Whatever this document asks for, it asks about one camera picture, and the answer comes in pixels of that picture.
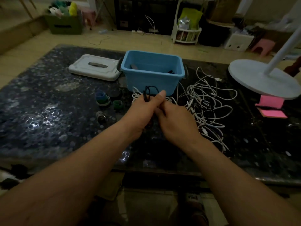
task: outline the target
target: yellow plush toy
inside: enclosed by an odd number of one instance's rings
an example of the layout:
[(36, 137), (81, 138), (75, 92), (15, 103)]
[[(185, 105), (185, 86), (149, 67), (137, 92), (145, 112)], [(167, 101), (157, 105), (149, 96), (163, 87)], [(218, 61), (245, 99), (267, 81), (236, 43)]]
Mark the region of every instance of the yellow plush toy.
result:
[(69, 8), (69, 14), (70, 16), (77, 16), (77, 5), (75, 2), (71, 2)]

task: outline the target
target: white pole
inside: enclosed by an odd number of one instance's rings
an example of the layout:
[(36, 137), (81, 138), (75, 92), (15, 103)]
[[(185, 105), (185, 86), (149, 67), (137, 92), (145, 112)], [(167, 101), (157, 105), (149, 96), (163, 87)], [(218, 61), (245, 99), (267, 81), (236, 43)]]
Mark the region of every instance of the white pole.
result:
[(288, 41), (282, 46), (282, 48), (277, 52), (274, 58), (268, 63), (263, 74), (269, 75), (272, 70), (277, 66), (277, 64), (285, 57), (285, 55), (290, 52), (297, 43), (301, 40), (301, 24), (291, 35)]

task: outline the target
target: white round base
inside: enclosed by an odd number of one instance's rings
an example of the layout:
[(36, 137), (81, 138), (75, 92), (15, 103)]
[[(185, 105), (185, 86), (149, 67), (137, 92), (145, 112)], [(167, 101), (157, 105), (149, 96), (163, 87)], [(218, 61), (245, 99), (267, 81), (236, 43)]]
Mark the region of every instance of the white round base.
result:
[(301, 86), (296, 79), (278, 68), (274, 68), (269, 75), (264, 75), (266, 66), (266, 63), (238, 59), (230, 63), (228, 70), (238, 83), (261, 95), (291, 100), (301, 94)]

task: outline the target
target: wooden leg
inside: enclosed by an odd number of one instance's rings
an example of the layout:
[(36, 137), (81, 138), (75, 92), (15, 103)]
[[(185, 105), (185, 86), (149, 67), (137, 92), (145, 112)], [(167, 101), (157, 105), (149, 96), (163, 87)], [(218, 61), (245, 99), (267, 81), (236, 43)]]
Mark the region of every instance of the wooden leg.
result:
[(35, 4), (33, 3), (33, 1), (32, 0), (29, 0), (30, 1), (30, 3), (32, 4), (32, 6), (35, 8), (35, 9), (37, 9), (37, 7), (35, 6)]
[(21, 2), (22, 6), (25, 8), (25, 10), (26, 10), (27, 14), (30, 16), (30, 18), (33, 19), (32, 15), (30, 14), (30, 12), (29, 12), (28, 8), (26, 7), (25, 3), (23, 2), (23, 0), (19, 0), (19, 1)]

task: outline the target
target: pink stool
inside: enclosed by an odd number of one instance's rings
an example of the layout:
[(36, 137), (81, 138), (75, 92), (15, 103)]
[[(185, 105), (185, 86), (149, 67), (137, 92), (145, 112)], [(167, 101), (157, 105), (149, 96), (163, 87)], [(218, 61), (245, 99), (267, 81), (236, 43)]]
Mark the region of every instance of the pink stool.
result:
[(87, 25), (90, 26), (90, 30), (92, 30), (92, 26), (95, 25), (95, 17), (96, 17), (95, 11), (82, 6), (79, 6), (79, 9), (82, 11), (82, 18), (84, 22), (87, 20)]
[(275, 42), (269, 39), (261, 39), (257, 44), (252, 48), (251, 52), (254, 52), (257, 48), (262, 48), (262, 52), (260, 56), (267, 56), (273, 47), (275, 46)]

